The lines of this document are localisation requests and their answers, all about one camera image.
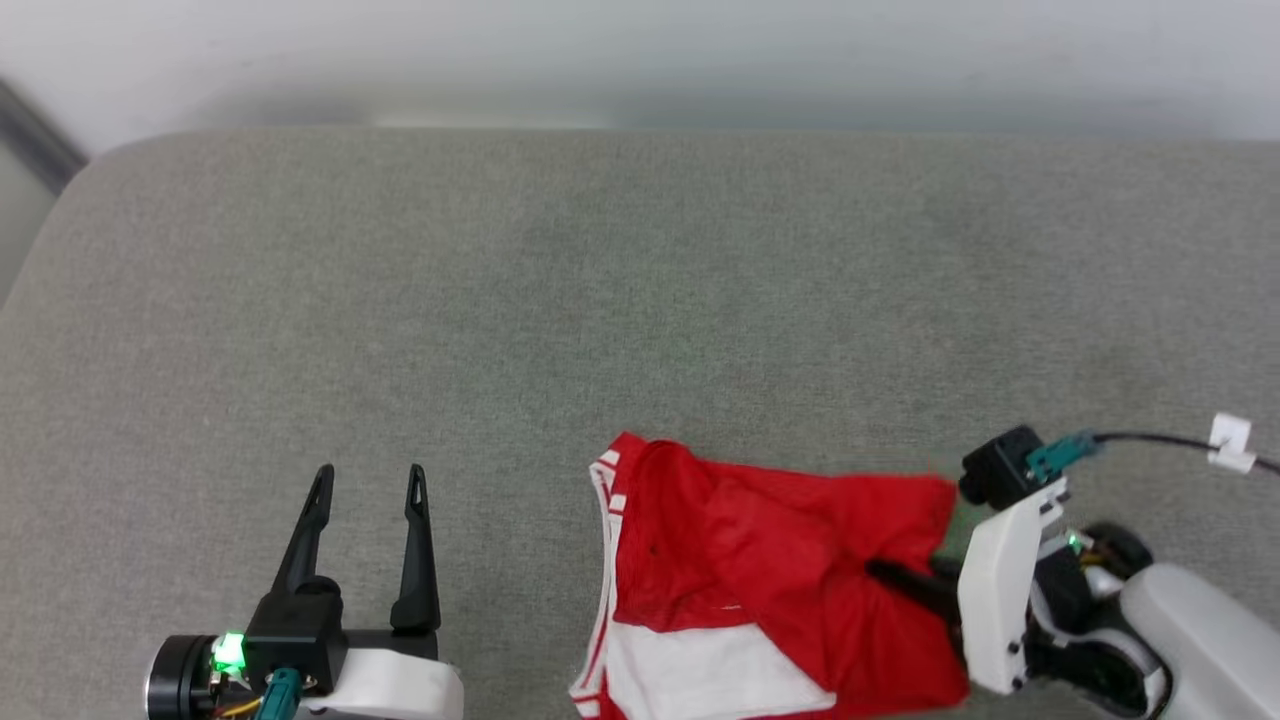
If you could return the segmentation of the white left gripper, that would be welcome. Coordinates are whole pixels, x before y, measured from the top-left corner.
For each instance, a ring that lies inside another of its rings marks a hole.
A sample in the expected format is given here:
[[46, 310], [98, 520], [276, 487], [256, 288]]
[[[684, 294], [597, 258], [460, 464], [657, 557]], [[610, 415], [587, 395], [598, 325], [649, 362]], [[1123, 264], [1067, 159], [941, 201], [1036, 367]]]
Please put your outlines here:
[[[271, 596], [340, 597], [319, 575], [320, 536], [330, 519], [335, 468], [321, 465], [291, 533]], [[407, 536], [394, 633], [435, 633], [442, 624], [425, 470], [410, 468], [404, 500]], [[435, 659], [390, 647], [392, 635], [360, 632], [335, 680], [321, 694], [311, 680], [292, 706], [293, 719], [462, 719], [465, 689], [457, 671]], [[147, 719], [278, 719], [265, 693], [250, 683], [247, 639], [241, 633], [172, 635], [156, 652], [145, 683]]]

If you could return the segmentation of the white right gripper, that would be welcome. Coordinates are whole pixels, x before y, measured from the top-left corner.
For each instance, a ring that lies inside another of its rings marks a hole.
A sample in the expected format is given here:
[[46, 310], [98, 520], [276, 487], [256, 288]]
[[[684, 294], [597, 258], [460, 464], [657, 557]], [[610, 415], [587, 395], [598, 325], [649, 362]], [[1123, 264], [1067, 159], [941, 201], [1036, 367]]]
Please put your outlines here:
[[931, 559], [918, 571], [873, 559], [865, 570], [942, 618], [969, 678], [988, 691], [1041, 679], [1088, 700], [1151, 700], [1155, 655], [1119, 612], [1134, 573], [1085, 530], [1059, 528], [1069, 497], [1061, 478], [982, 521], [963, 561]]

